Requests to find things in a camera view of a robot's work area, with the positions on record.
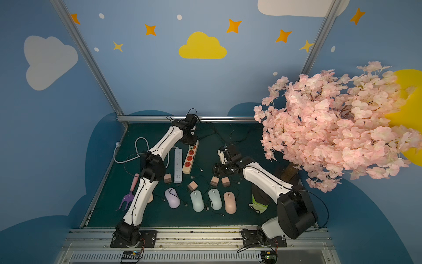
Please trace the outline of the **cream red power strip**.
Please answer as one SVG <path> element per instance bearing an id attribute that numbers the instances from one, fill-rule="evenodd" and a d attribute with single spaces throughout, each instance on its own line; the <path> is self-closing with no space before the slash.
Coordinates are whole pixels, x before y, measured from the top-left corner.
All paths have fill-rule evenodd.
<path id="1" fill-rule="evenodd" d="M 196 143 L 194 145 L 190 145 L 186 158 L 185 158 L 185 162 L 182 168 L 182 173 L 183 174 L 190 174 L 191 170 L 192 170 L 192 166 L 196 157 L 196 153 L 197 153 L 197 149 L 199 146 L 199 141 L 196 141 Z"/>

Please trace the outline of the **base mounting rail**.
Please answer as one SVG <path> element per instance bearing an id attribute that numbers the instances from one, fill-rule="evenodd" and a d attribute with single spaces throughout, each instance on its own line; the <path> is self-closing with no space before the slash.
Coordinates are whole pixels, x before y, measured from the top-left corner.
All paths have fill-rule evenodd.
<path id="1" fill-rule="evenodd" d="M 327 229 L 258 240 L 257 226 L 149 227 L 136 247 L 111 248 L 112 229 L 73 229 L 57 264 L 338 264 Z"/>

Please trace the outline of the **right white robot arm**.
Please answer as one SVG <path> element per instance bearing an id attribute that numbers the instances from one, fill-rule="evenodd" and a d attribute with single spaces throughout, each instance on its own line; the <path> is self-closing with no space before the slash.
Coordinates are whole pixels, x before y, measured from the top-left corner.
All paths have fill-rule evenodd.
<path id="1" fill-rule="evenodd" d="M 303 186 L 292 185 L 277 178 L 254 159 L 243 157 L 235 145 L 221 147 L 218 155 L 220 162 L 213 166 L 216 177 L 240 174 L 276 203 L 277 216 L 259 228 L 265 238 L 286 235 L 296 239 L 317 223 L 318 215 L 309 192 Z"/>

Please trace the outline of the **pink cherry blossom tree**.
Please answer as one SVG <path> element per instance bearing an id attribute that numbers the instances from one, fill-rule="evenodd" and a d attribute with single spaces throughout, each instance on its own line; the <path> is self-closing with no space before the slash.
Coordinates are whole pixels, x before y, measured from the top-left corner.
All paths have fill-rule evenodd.
<path id="1" fill-rule="evenodd" d="M 296 82 L 282 77 L 268 88 L 269 96 L 254 107 L 263 125 L 262 146 L 268 160 L 282 153 L 307 172 L 311 188 L 327 193 L 343 175 L 388 179 L 408 167 L 408 150 L 421 150 L 422 135 L 394 125 L 389 114 L 406 103 L 397 76 L 379 61 L 362 67 L 362 74 L 336 77 L 323 70 Z"/>

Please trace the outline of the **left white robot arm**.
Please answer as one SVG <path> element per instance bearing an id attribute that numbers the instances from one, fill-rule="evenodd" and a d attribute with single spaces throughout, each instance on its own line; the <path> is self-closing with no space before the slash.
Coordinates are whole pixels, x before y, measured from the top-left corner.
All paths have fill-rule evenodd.
<path id="1" fill-rule="evenodd" d="M 171 121 L 168 131 L 155 146 L 145 152 L 137 152 L 140 159 L 140 173 L 133 176 L 129 193 L 122 198 L 126 214 L 116 226 L 115 237 L 127 243 L 134 244 L 139 236 L 139 227 L 142 223 L 148 200 L 152 196 L 159 181 L 166 174 L 165 158 L 176 143 L 181 142 L 192 146 L 197 143 L 195 135 L 196 123 L 199 118 L 188 113 L 184 119 L 169 119 Z"/>

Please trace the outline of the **black green work glove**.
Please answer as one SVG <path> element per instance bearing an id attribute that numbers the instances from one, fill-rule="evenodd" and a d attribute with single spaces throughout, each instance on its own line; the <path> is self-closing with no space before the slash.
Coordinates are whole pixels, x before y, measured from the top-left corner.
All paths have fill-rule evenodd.
<path id="1" fill-rule="evenodd" d="M 251 186 L 252 202 L 248 205 L 254 212 L 258 214 L 264 213 L 270 202 L 270 197 L 256 185 Z"/>

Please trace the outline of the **purple pink garden fork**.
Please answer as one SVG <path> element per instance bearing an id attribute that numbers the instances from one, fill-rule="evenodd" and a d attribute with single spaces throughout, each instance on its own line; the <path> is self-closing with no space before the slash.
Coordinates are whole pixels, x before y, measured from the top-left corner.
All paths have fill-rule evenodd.
<path id="1" fill-rule="evenodd" d="M 137 182 L 138 179 L 140 177 L 139 173 L 136 173 L 135 176 L 133 177 L 133 181 L 130 187 L 129 192 L 122 198 L 122 201 L 120 203 L 120 206 L 118 208 L 118 210 L 121 210 L 123 206 L 125 206 L 124 210 L 127 210 L 127 208 L 129 207 L 129 205 L 133 202 L 134 200 L 134 190 L 137 186 Z"/>

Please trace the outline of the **purple wireless mouse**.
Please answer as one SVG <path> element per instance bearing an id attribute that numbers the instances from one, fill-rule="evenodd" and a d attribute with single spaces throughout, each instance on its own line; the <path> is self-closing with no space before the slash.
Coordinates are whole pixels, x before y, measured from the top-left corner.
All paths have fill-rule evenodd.
<path id="1" fill-rule="evenodd" d="M 174 188 L 169 188 L 164 193 L 171 209 L 176 209 L 180 206 L 181 200 Z"/>

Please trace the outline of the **light green wireless mouse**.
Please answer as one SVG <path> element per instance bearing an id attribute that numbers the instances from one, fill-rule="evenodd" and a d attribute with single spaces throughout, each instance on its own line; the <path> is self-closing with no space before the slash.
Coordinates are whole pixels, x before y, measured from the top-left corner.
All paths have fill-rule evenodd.
<path id="1" fill-rule="evenodd" d="M 205 208 L 202 193 L 199 190 L 195 190 L 190 194 L 192 207 L 195 212 L 202 212 Z"/>

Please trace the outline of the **white power strip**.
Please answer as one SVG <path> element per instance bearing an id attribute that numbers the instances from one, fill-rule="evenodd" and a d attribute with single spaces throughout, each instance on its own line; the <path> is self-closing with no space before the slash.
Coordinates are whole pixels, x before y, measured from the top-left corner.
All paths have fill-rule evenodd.
<path id="1" fill-rule="evenodd" d="M 182 149 L 175 149 L 174 153 L 174 183 L 180 184 L 182 182 Z"/>

